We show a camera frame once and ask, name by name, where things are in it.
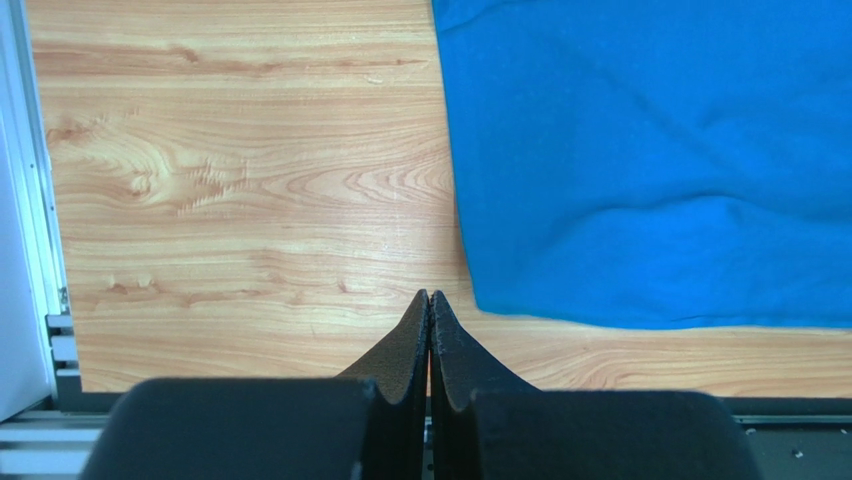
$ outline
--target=wood grain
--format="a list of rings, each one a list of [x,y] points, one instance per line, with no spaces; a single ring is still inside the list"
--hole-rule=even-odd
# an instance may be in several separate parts
[[[428,0],[30,0],[83,384],[332,375],[441,288],[544,388],[852,397],[852,334],[482,314]]]

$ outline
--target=blue fabric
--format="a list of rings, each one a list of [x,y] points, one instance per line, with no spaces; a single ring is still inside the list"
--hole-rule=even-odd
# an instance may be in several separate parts
[[[481,309],[852,327],[852,2],[433,5]]]

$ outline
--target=blue towel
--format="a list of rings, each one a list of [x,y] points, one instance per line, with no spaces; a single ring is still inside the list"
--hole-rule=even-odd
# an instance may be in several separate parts
[[[481,309],[852,327],[852,1],[433,5]]]

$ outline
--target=blue cloth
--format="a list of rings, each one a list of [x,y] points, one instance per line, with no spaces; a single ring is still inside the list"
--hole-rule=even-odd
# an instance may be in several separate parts
[[[852,2],[433,5],[481,309],[852,327]]]

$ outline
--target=light wood tabletop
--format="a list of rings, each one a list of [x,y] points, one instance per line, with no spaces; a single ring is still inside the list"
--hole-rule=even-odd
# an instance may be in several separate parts
[[[852,332],[479,312],[428,0],[29,0],[84,388],[334,375],[419,288],[543,388],[852,397]]]

